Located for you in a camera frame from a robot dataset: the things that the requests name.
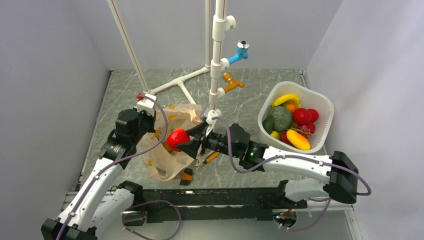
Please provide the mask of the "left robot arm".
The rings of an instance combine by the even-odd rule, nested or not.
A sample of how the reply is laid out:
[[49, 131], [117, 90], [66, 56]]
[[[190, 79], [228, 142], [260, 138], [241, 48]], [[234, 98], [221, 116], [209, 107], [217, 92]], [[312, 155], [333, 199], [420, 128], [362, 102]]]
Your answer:
[[155, 131], [156, 111], [137, 108], [122, 110], [95, 166], [72, 202], [56, 219], [41, 226], [45, 240], [98, 240], [111, 222], [125, 209], [139, 209], [144, 203], [143, 188], [126, 182], [111, 199], [102, 199], [115, 179], [134, 157], [137, 144], [146, 133]]

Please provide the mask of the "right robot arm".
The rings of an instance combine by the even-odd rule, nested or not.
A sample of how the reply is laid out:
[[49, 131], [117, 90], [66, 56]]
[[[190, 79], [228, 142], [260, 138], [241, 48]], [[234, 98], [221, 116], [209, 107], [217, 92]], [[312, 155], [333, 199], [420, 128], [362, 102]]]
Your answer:
[[333, 155], [308, 155], [285, 151], [251, 140], [251, 135], [234, 123], [225, 134], [207, 132], [206, 123], [183, 131], [189, 140], [175, 148], [195, 159], [199, 152], [212, 150], [239, 160], [239, 173], [254, 171], [291, 172], [301, 180], [282, 180], [275, 194], [276, 203], [287, 208], [311, 198], [330, 198], [343, 204], [355, 204], [358, 196], [359, 171], [341, 151]]

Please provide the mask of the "bright red fake apple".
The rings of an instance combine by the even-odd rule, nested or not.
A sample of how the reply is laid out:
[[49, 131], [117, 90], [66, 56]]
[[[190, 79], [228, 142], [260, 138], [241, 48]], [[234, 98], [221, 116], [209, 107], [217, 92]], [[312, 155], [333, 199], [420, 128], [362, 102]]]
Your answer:
[[166, 144], [171, 150], [181, 152], [181, 150], [177, 148], [177, 145], [186, 143], [190, 140], [190, 136], [186, 130], [184, 130], [183, 128], [176, 128], [167, 137]]

